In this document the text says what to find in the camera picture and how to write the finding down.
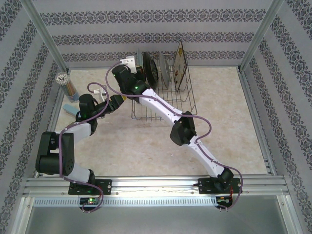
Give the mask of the black rimmed round plate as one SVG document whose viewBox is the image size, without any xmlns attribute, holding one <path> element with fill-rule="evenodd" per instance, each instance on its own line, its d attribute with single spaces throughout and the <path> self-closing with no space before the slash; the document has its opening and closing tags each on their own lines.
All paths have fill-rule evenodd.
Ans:
<svg viewBox="0 0 312 234">
<path fill-rule="evenodd" d="M 148 52 L 143 53 L 143 69 L 150 87 L 156 89 L 159 80 L 158 69 L 154 59 Z"/>
</svg>

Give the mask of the grey reindeer plate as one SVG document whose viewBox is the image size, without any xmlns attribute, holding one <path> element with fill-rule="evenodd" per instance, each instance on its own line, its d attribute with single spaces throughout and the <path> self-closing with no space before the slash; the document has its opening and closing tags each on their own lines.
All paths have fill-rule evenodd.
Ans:
<svg viewBox="0 0 312 234">
<path fill-rule="evenodd" d="M 159 62 L 160 62 L 160 68 L 161 68 L 162 81 L 165 87 L 168 89 L 170 86 L 170 82 L 171 82 L 170 66 L 168 64 L 167 59 L 162 53 L 159 54 Z"/>
</svg>

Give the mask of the square floral plate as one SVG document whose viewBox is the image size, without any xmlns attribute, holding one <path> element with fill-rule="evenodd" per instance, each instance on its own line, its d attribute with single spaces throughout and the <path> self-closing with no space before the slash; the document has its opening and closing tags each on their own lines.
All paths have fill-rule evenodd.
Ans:
<svg viewBox="0 0 312 234">
<path fill-rule="evenodd" d="M 182 41 L 179 42 L 178 49 L 174 56 L 174 62 L 172 65 L 173 69 L 173 79 L 175 84 L 175 91 L 178 92 L 180 90 L 181 83 L 183 81 L 184 75 L 187 70 L 187 60 L 183 48 Z"/>
</svg>

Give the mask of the clear tube of colour pencils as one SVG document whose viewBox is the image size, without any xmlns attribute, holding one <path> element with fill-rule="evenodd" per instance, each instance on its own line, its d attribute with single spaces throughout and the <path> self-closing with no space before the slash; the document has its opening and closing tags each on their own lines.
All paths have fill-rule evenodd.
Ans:
<svg viewBox="0 0 312 234">
<path fill-rule="evenodd" d="M 77 103 L 79 99 L 79 94 L 69 75 L 66 72 L 60 72 L 56 75 L 56 82 L 64 91 L 65 95 L 71 103 Z"/>
</svg>

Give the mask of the left aluminium side rail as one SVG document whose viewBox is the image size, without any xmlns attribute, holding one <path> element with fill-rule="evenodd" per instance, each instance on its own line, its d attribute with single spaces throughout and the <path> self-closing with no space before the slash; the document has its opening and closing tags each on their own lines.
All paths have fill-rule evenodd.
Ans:
<svg viewBox="0 0 312 234">
<path fill-rule="evenodd" d="M 47 101 L 47 116 L 45 117 L 45 120 L 47 120 L 45 130 L 46 131 L 54 131 L 57 126 L 57 122 L 59 119 L 59 114 L 61 112 L 61 106 L 63 103 L 63 100 L 65 98 L 65 93 L 60 87 L 59 84 L 56 82 L 56 75 L 58 73 L 68 73 L 68 70 L 60 70 L 58 69 L 55 75 L 53 76 L 53 85 L 52 90 L 50 92 L 48 101 Z"/>
</svg>

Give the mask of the aluminium side rail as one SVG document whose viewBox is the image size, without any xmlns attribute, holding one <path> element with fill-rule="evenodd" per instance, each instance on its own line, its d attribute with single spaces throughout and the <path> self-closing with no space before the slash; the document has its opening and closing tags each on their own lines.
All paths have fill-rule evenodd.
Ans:
<svg viewBox="0 0 312 234">
<path fill-rule="evenodd" d="M 63 100 L 65 98 L 65 93 L 60 87 L 59 84 L 56 82 L 56 75 L 58 73 L 68 73 L 68 70 L 60 70 L 58 69 L 55 75 L 53 76 L 53 85 L 52 90 L 50 92 L 48 101 L 47 101 L 47 116 L 45 117 L 45 120 L 47 120 L 45 130 L 46 131 L 54 131 L 57 126 L 57 122 L 59 119 L 59 114 L 61 112 L 61 106 L 63 103 Z"/>
<path fill-rule="evenodd" d="M 248 86 L 245 74 L 242 71 L 240 71 L 239 68 L 237 69 L 237 73 L 239 76 L 239 81 L 240 81 L 240 84 L 244 93 L 244 97 L 245 97 L 245 100 L 246 100 L 246 103 L 250 112 L 255 134 L 258 140 L 258 144 L 259 144 L 262 156 L 264 158 L 267 171 L 269 174 L 276 176 L 277 172 L 276 172 L 276 169 L 275 169 L 272 157 L 271 157 L 271 153 L 270 153 L 270 150 L 269 150 L 266 138 L 265 138 L 265 134 L 261 126 L 261 122 L 257 113 L 257 109 L 254 104 L 254 99 L 251 94 L 250 88 Z"/>
</svg>

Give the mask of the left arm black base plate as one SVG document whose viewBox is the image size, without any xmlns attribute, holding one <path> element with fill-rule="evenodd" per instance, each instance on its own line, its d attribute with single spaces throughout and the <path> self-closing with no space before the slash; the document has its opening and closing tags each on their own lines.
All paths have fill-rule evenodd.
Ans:
<svg viewBox="0 0 312 234">
<path fill-rule="evenodd" d="M 95 186 L 102 189 L 104 195 L 111 194 L 112 181 L 110 179 L 96 179 Z M 69 195 L 100 195 L 100 191 L 97 188 L 70 183 Z"/>
</svg>

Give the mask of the left aluminium upright post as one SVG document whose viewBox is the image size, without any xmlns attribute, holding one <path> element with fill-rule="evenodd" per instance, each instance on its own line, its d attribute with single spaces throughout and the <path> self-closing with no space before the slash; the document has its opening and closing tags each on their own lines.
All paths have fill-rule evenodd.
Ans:
<svg viewBox="0 0 312 234">
<path fill-rule="evenodd" d="M 20 0 L 23 8 L 31 19 L 32 23 L 36 27 L 39 35 L 41 36 L 43 42 L 46 44 L 49 52 L 57 63 L 59 69 L 63 72 L 68 72 L 69 68 L 66 65 L 59 49 L 57 48 L 51 34 L 49 33 L 43 19 L 41 18 L 38 10 L 36 9 L 32 0 Z"/>
</svg>

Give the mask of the aluminium upright post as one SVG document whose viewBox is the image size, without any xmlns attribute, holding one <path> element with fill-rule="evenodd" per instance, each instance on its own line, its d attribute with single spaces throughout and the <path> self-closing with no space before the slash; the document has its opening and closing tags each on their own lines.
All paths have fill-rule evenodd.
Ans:
<svg viewBox="0 0 312 234">
<path fill-rule="evenodd" d="M 251 44 L 249 45 L 242 62 L 239 65 L 239 71 L 242 73 L 246 70 L 249 62 L 251 61 L 254 53 L 256 52 L 259 44 L 263 40 L 270 24 L 272 23 L 273 19 L 275 18 L 276 14 L 278 13 L 281 5 L 283 4 L 284 0 L 272 0 L 272 3 L 266 12 L 256 34 L 254 35 Z"/>
<path fill-rule="evenodd" d="M 41 36 L 43 42 L 46 44 L 49 52 L 57 63 L 59 69 L 63 72 L 68 72 L 69 68 L 66 65 L 59 49 L 57 48 L 51 34 L 49 33 L 43 19 L 41 18 L 38 10 L 36 9 L 32 0 L 20 0 L 23 8 L 31 19 L 32 23 L 36 27 L 39 35 Z"/>
</svg>

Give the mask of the aluminium mounting rail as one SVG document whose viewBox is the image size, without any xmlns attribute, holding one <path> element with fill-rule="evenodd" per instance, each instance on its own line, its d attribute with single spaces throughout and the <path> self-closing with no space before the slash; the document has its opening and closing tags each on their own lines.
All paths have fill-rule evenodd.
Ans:
<svg viewBox="0 0 312 234">
<path fill-rule="evenodd" d="M 109 176 L 111 196 L 153 197 L 153 196 L 195 196 L 199 194 L 199 178 L 195 176 Z M 244 175 L 239 185 L 242 195 L 288 195 L 289 187 L 280 175 Z M 65 197 L 69 182 L 52 176 L 29 178 L 22 192 L 23 197 Z"/>
</svg>

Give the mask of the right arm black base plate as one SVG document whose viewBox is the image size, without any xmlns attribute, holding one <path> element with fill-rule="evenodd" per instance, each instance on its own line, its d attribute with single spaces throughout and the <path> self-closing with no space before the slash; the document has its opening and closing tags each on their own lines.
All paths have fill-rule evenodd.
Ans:
<svg viewBox="0 0 312 234">
<path fill-rule="evenodd" d="M 233 178 L 226 186 L 226 188 L 218 189 L 215 186 L 215 178 L 206 177 L 199 178 L 198 183 L 194 184 L 194 186 L 198 187 L 200 194 L 230 194 L 231 192 L 237 194 L 242 188 L 242 183 L 239 178 Z"/>
</svg>

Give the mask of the right aluminium side rail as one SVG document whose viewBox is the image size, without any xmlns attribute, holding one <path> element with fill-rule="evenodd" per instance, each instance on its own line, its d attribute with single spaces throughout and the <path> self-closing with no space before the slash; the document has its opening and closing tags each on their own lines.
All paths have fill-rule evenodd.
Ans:
<svg viewBox="0 0 312 234">
<path fill-rule="evenodd" d="M 244 97 L 245 97 L 245 100 L 246 100 L 246 103 L 250 112 L 255 134 L 258 140 L 258 144 L 259 144 L 262 156 L 264 158 L 267 171 L 269 174 L 276 176 L 277 172 L 276 172 L 276 169 L 275 169 L 272 157 L 271 157 L 271 153 L 270 153 L 270 150 L 269 150 L 266 138 L 265 138 L 265 134 L 261 126 L 261 122 L 257 113 L 257 109 L 254 104 L 254 99 L 251 94 L 250 88 L 248 86 L 245 74 L 242 71 L 240 71 L 239 68 L 237 69 L 237 73 L 239 76 L 239 81 L 240 81 L 240 84 L 244 93 Z"/>
</svg>

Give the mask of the right aluminium upright post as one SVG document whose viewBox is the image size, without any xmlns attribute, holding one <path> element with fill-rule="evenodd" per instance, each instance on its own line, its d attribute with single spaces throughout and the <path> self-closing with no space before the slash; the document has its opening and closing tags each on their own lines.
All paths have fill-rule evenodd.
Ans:
<svg viewBox="0 0 312 234">
<path fill-rule="evenodd" d="M 259 44 L 263 40 L 270 24 L 272 23 L 273 19 L 275 18 L 276 14 L 278 13 L 281 5 L 283 4 L 284 0 L 272 0 L 272 3 L 266 12 L 256 34 L 254 35 L 251 44 L 249 45 L 242 62 L 239 65 L 239 71 L 242 73 L 246 70 L 249 62 L 251 61 L 254 53 L 256 52 Z"/>
</svg>

